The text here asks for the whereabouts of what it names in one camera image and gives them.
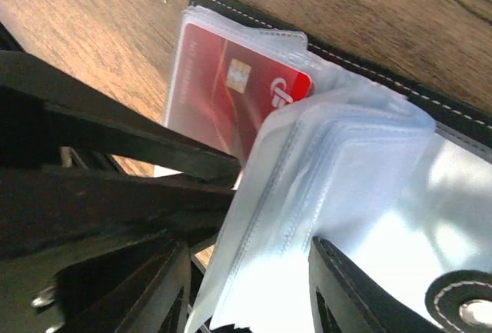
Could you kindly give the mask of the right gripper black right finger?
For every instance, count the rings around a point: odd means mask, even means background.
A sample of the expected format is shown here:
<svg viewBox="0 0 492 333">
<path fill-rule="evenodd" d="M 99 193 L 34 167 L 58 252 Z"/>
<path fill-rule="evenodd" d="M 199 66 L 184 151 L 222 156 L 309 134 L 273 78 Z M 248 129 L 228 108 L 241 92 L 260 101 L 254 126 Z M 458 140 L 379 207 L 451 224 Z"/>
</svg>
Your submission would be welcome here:
<svg viewBox="0 0 492 333">
<path fill-rule="evenodd" d="M 308 256 L 316 332 L 440 332 L 400 303 L 328 240 L 314 237 Z"/>
</svg>

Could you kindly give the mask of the black leather card holder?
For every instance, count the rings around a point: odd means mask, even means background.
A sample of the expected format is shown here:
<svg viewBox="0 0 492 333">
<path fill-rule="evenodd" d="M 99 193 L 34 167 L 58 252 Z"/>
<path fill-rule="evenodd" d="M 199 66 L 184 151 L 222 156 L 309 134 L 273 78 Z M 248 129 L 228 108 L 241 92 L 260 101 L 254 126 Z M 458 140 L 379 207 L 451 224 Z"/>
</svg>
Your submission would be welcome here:
<svg viewBox="0 0 492 333">
<path fill-rule="evenodd" d="M 240 163 L 186 331 L 316 332 L 319 237 L 440 332 L 489 332 L 491 116 L 235 0 L 190 0 L 178 41 L 188 22 L 313 85 L 267 116 Z"/>
</svg>

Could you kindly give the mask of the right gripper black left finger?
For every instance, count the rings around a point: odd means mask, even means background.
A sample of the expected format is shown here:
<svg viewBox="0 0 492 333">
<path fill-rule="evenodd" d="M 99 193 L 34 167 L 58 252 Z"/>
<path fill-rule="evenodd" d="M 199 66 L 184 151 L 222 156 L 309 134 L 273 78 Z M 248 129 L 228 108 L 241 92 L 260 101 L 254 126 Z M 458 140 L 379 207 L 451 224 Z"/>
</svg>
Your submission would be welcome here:
<svg viewBox="0 0 492 333">
<path fill-rule="evenodd" d="M 157 238 L 65 269 L 66 332 L 182 332 L 191 288 L 188 246 Z"/>
</svg>

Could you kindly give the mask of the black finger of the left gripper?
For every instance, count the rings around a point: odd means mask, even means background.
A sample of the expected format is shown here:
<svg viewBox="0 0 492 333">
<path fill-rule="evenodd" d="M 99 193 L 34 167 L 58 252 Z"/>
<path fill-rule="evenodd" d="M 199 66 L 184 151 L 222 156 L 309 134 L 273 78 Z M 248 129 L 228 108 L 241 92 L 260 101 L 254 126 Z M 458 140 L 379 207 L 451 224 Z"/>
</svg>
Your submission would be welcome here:
<svg viewBox="0 0 492 333">
<path fill-rule="evenodd" d="M 169 130 L 26 52 L 1 53 L 1 85 L 37 102 L 60 146 L 133 158 L 201 179 L 235 178 L 238 160 Z"/>
<path fill-rule="evenodd" d="M 197 244 L 218 233 L 234 191 L 87 169 L 1 170 L 1 247 L 37 248 L 130 224 Z"/>
</svg>

